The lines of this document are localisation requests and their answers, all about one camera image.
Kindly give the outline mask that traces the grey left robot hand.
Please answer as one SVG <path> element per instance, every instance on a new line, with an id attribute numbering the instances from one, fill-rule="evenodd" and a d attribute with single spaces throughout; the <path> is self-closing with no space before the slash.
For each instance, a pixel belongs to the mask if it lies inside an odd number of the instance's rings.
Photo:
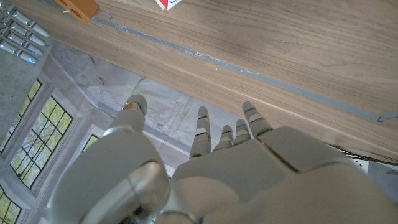
<path id="1" fill-rule="evenodd" d="M 147 103 L 125 102 L 104 135 L 62 175 L 51 223 L 396 223 L 397 206 L 339 150 L 273 128 L 250 103 L 211 146 L 198 110 L 187 162 L 172 176 L 143 135 Z"/>

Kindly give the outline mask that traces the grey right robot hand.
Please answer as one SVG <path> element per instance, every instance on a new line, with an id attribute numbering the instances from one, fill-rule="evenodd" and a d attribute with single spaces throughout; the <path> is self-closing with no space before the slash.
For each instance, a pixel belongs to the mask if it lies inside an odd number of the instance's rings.
<path id="1" fill-rule="evenodd" d="M 37 63 L 49 33 L 11 3 L 1 0 L 1 50 L 31 64 Z"/>

